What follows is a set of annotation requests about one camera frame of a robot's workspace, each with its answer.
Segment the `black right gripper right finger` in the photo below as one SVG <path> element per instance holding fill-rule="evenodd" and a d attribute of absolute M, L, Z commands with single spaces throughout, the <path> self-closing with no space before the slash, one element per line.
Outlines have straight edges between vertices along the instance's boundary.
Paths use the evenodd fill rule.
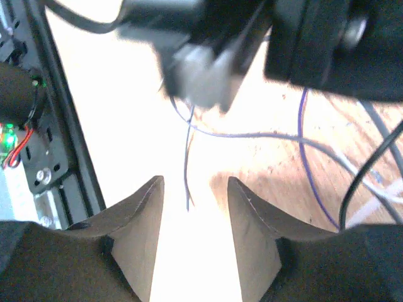
<path fill-rule="evenodd" d="M 261 199 L 238 178 L 227 186 L 244 301 L 401 301 L 402 227 L 333 233 Z"/>

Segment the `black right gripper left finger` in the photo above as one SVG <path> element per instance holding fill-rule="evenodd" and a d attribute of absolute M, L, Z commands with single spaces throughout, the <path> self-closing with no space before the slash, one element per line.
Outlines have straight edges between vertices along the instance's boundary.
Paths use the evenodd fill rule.
<path fill-rule="evenodd" d="M 1 222 L 2 301 L 148 301 L 164 179 L 66 230 Z"/>

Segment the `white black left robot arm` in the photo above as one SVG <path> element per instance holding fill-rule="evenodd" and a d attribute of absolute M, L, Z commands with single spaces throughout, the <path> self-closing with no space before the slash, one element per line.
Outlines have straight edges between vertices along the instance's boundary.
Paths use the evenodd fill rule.
<path fill-rule="evenodd" d="M 402 100 L 401 1 L 123 1 L 109 23 L 45 5 L 82 30 L 150 41 L 167 94 L 202 108 L 229 110 L 264 40 L 268 79 Z"/>

